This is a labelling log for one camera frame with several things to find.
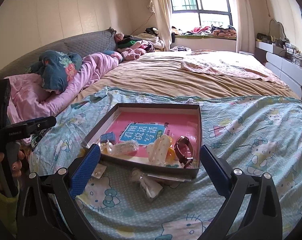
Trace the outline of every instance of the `tan bedsheet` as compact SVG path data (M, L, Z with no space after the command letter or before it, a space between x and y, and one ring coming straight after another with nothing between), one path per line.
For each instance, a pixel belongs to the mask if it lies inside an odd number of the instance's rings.
M182 70L180 64L185 54L186 52L147 53L138 60L121 63L98 82L79 93L73 102L81 101L105 86L169 97L279 95L298 98L289 87L262 79L216 76Z

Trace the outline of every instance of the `yellow sleeve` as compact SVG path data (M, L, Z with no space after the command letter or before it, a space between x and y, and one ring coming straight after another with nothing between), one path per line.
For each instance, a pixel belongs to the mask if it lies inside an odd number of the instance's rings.
M0 220L12 235L17 233L16 208L19 195L7 198L0 193Z

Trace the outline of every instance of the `screw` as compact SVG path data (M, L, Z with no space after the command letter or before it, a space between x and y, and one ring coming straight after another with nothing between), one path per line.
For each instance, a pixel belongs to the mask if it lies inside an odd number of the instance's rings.
M242 171L240 169L234 169L233 172L235 175L238 175L238 176L242 174Z
M65 174L66 173L66 168L59 169L59 171L57 173L60 174L60 175Z
M33 179L33 178L35 178L35 176L36 176L36 173L35 172L31 172L30 175L29 175L29 178Z
M264 173L263 176L266 178L266 179L270 179L271 178L271 175L270 173Z

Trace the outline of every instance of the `bedsheet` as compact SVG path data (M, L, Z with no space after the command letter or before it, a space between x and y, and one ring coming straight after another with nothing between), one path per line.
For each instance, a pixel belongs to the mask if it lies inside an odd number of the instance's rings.
M181 68L195 73L262 79L286 86L280 78L264 67L252 55L231 51L193 51L184 57Z
M172 98L105 87L57 116L56 126L30 157L30 171L46 175L68 167L83 154L83 138L119 102L199 104L202 144L246 174L272 174L282 208L283 237L302 217L302 101L294 98ZM149 203L129 182L131 169L103 164L107 166L103 177L91 178L76 202L105 240L194 240L224 201L202 165L192 182L165 186L163 194ZM248 202L249 196L231 232L239 226Z
M261 79L249 80L182 70L181 61L188 53L183 51L154 52L147 53L134 61L122 62L99 82L82 91L74 102L81 101L87 95L105 86L169 97L222 98L258 95L298 98L288 86L265 82Z

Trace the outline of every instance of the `pink book cover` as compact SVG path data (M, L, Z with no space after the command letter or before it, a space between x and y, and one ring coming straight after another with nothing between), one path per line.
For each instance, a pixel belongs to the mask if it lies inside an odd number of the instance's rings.
M173 146L180 136L187 136L195 152L198 151L196 115L121 112L106 131L108 132L115 134L116 143L129 140L136 140L139 143L138 151L116 156L133 162L149 164L146 146L163 134L173 139ZM178 160L166 163L166 166L182 167Z

